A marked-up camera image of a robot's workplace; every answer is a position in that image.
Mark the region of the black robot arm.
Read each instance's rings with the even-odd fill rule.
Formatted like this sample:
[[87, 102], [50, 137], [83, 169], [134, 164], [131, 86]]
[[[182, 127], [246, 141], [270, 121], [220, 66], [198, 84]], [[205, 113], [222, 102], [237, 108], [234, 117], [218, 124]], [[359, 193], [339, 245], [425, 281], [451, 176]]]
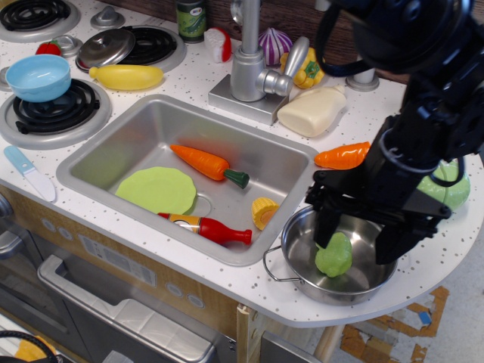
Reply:
[[387, 264], [432, 237], [451, 209], [418, 190], [442, 161], [483, 143], [483, 27], [471, 1], [334, 1], [315, 37], [325, 73], [375, 68], [409, 77], [363, 162], [320, 171], [306, 196], [315, 242], [327, 246], [344, 215], [382, 225], [376, 261]]

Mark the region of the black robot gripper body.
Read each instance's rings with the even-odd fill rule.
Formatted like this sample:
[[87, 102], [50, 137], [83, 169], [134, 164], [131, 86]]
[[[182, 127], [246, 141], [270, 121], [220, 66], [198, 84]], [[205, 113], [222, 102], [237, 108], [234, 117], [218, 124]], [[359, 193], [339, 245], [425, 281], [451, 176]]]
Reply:
[[419, 225], [427, 228], [427, 237], [433, 236], [437, 225], [451, 215], [449, 207], [417, 189], [441, 160], [435, 126], [416, 116], [387, 117], [362, 164], [316, 172], [306, 202], [313, 209], [337, 206], [343, 211], [341, 217], [382, 226]]

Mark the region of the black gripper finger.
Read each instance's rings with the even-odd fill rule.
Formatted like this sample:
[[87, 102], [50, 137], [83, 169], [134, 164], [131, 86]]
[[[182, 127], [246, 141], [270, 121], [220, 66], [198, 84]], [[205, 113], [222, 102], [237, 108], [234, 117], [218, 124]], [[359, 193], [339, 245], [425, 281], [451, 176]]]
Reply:
[[340, 207], [324, 205], [314, 208], [316, 212], [314, 241], [326, 248], [340, 223], [343, 211]]
[[384, 225], [376, 242], [376, 263], [386, 265], [413, 249], [427, 236], [427, 228], [411, 223]]

